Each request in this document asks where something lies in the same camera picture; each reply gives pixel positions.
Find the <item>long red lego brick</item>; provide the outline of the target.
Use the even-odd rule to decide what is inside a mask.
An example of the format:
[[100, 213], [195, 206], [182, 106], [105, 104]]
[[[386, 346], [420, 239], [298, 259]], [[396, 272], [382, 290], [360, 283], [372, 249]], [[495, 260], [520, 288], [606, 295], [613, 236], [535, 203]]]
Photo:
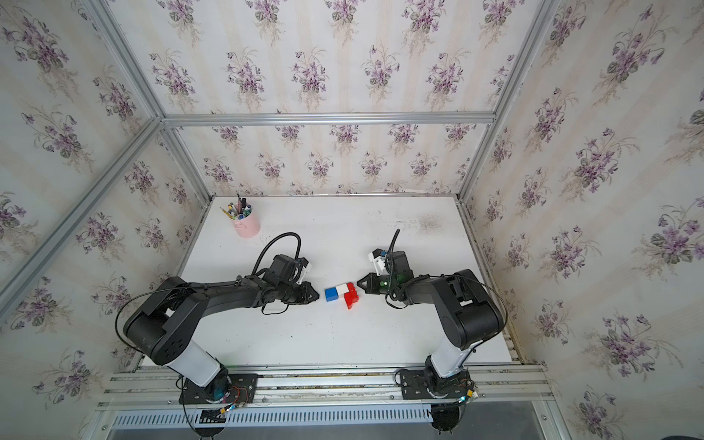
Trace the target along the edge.
[[346, 284], [346, 291], [344, 293], [344, 300], [345, 300], [346, 307], [348, 308], [348, 310], [351, 310], [353, 305], [359, 301], [359, 295], [358, 295], [357, 289], [355, 287], [355, 284], [353, 284], [352, 282], [348, 282]]

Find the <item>white lego brick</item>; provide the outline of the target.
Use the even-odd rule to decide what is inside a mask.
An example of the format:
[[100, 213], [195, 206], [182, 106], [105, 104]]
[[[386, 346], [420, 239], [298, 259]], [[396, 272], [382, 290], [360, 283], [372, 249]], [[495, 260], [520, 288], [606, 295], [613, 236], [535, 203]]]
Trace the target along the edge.
[[339, 296], [344, 296], [350, 292], [349, 285], [347, 283], [341, 284], [335, 288]]

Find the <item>blue lego brick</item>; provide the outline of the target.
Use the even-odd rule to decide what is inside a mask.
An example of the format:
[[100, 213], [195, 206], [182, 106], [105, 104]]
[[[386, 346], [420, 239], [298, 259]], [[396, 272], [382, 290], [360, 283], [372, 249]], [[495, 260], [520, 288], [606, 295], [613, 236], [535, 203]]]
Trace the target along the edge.
[[339, 298], [339, 293], [336, 287], [328, 288], [324, 290], [324, 297], [326, 297], [326, 302], [333, 302]]

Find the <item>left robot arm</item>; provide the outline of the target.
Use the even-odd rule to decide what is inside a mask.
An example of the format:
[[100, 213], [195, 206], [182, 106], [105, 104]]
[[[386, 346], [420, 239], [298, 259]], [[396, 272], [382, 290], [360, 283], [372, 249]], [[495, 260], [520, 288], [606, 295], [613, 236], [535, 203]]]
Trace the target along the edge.
[[170, 277], [126, 319], [123, 334], [153, 363], [181, 374], [205, 392], [209, 402], [224, 401], [231, 382], [227, 368], [193, 341], [202, 318], [236, 309], [280, 302], [311, 304], [319, 299], [306, 258], [277, 255], [271, 267], [231, 282], [186, 282]]

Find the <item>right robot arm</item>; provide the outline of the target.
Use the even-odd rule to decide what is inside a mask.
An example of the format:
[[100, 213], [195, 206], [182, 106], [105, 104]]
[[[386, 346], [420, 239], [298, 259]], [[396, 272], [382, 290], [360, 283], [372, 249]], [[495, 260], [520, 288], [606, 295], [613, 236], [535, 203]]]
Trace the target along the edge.
[[478, 347], [500, 335], [507, 321], [506, 313], [488, 293], [489, 288], [470, 269], [416, 276], [403, 251], [375, 249], [368, 259], [373, 271], [358, 280], [357, 287], [383, 296], [397, 310], [431, 304], [445, 335], [422, 370], [401, 372], [403, 398], [452, 398], [464, 403], [473, 397], [474, 381], [464, 363]]

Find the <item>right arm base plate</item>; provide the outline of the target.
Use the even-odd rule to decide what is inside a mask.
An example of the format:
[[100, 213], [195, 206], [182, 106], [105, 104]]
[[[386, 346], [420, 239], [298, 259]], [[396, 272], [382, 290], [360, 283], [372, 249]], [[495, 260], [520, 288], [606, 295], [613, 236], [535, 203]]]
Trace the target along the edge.
[[432, 370], [400, 368], [394, 373], [393, 380], [401, 388], [404, 400], [451, 399], [465, 402], [476, 396], [475, 382], [467, 370], [441, 378]]

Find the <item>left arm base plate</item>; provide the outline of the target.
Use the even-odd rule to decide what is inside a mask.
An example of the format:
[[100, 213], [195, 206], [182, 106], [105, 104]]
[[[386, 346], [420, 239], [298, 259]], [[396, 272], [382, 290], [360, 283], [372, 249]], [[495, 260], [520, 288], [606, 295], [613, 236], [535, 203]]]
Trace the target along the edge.
[[196, 404], [245, 404], [252, 403], [260, 376], [257, 374], [220, 375], [205, 387], [199, 387], [189, 379], [181, 387], [179, 403]]

